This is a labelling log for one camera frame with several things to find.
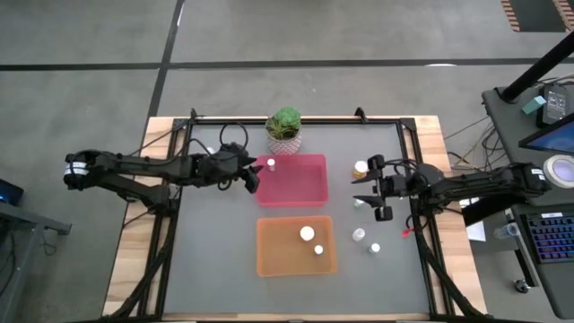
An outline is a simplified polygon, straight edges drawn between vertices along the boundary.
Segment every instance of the black desk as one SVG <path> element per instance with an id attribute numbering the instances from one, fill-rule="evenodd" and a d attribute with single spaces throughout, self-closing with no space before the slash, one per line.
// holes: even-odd
<path id="1" fill-rule="evenodd" d="M 508 104 L 500 99 L 494 90 L 483 92 L 484 105 L 492 123 L 499 134 L 500 141 L 509 157 L 510 162 L 532 162 L 542 168 L 544 161 L 556 153 L 540 152 L 518 147 L 518 142 L 528 135 L 538 130 L 535 125 L 535 113 L 526 115 L 522 112 L 522 107 L 538 95 L 537 89 L 529 89 L 518 97 L 515 104 Z M 558 188 L 550 183 L 552 190 L 543 196 L 532 198 L 528 202 L 530 205 L 515 205 L 512 212 L 517 219 L 522 236 L 525 237 L 525 244 L 528 250 L 529 261 L 534 264 L 534 268 L 550 304 L 552 310 L 561 319 L 574 319 L 574 306 L 572 306 L 571 295 L 574 291 L 574 262 L 561 264 L 537 263 L 533 254 L 534 243 L 526 234 L 524 219 L 521 214 L 528 213 L 550 213 L 574 211 L 574 190 Z"/>

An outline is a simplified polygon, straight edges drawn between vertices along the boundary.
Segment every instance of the metal rod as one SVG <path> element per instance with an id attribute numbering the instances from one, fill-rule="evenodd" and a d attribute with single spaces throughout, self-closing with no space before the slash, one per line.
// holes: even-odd
<path id="1" fill-rule="evenodd" d="M 571 32 L 534 65 L 530 66 L 516 81 L 504 89 L 500 97 L 506 102 L 513 101 L 518 95 L 550 72 L 562 60 L 570 56 L 572 52 L 574 52 L 574 32 Z"/>

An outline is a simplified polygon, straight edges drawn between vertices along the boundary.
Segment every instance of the concrete floor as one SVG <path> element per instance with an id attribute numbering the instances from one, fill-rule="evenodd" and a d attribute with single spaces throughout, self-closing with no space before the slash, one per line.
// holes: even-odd
<path id="1" fill-rule="evenodd" d="M 160 62 L 175 0 L 0 0 L 0 65 Z M 279 59 L 539 57 L 562 33 L 515 33 L 497 0 L 187 0 L 173 62 Z M 482 118 L 481 91 L 525 65 L 170 71 L 158 114 L 439 115 L 444 135 Z M 553 74 L 574 72 L 561 65 Z M 126 205 L 100 189 L 69 192 L 64 157 L 140 144 L 156 71 L 0 72 L 0 177 L 27 209 L 69 221 L 58 252 L 40 251 L 19 322 L 100 315 Z M 470 147 L 488 121 L 447 141 Z M 482 163 L 480 154 L 473 159 Z M 489 312 L 559 321 L 540 289 L 521 295 L 511 254 L 477 255 Z"/>

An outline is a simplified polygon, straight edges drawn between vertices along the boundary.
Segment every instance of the white pot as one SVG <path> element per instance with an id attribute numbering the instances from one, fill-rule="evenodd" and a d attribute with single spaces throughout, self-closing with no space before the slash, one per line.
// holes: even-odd
<path id="1" fill-rule="evenodd" d="M 267 146 L 274 154 L 294 154 L 301 147 L 301 129 L 296 136 L 288 140 L 277 140 L 267 132 Z"/>

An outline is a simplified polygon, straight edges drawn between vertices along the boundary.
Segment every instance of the succulent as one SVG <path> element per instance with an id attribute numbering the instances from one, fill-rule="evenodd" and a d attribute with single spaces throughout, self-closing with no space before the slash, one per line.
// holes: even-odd
<path id="1" fill-rule="evenodd" d="M 292 139 L 299 133 L 301 114 L 295 108 L 280 109 L 267 120 L 266 129 L 277 140 Z"/>

